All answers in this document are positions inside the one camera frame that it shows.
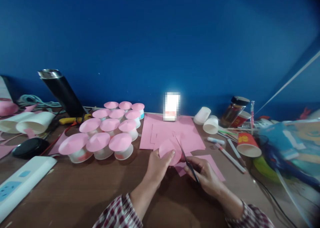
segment stainless steel lid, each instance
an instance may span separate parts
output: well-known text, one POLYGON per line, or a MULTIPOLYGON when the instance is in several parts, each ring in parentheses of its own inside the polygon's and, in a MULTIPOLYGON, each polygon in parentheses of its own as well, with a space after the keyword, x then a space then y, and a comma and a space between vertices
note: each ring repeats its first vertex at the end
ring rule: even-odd
POLYGON ((57 79, 63 77, 60 71, 52 69, 44 69, 38 71, 38 74, 40 76, 40 79, 57 79))

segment person's right hand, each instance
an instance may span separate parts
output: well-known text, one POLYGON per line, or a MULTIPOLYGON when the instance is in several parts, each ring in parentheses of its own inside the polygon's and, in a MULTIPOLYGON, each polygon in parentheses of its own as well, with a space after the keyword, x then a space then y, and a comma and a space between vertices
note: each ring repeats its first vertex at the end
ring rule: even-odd
MULTIPOLYGON (((187 160, 193 168, 200 171, 200 173, 198 173, 196 170, 194 170, 194 173, 198 177, 203 190, 214 198, 218 198, 221 192, 226 189, 226 186, 219 180, 209 162, 194 156, 188 156, 187 160)), ((184 170, 195 181, 195 178, 189 167, 185 166, 184 170)))

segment electrical socket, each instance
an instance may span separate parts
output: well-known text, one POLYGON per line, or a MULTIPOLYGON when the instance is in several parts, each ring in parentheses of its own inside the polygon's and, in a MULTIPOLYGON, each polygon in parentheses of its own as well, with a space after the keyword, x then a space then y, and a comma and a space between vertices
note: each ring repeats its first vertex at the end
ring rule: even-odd
POLYGON ((0 188, 0 202, 5 200, 19 185, 19 181, 9 181, 0 188))

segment smartphone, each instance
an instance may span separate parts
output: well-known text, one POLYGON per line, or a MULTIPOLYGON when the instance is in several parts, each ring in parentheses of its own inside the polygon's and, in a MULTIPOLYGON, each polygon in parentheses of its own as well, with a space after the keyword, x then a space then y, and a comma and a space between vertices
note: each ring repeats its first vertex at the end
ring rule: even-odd
POLYGON ((163 101, 163 120, 176 121, 180 116, 180 92, 166 92, 163 101))

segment yellow tool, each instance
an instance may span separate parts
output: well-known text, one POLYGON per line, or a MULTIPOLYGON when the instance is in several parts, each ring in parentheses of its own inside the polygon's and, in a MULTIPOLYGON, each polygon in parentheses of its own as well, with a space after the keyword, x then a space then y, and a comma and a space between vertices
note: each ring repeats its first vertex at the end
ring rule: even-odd
MULTIPOLYGON (((84 121, 86 121, 86 120, 88 120, 90 118, 92 118, 91 114, 85 114, 84 115, 84 121)), ((72 117, 71 118, 62 118, 62 119, 59 120, 61 125, 70 124, 70 123, 73 123, 75 121, 76 121, 75 117, 74 118, 72 118, 72 117)), ((78 121, 78 123, 80 123, 82 121, 82 117, 78 117, 77 121, 78 121)))

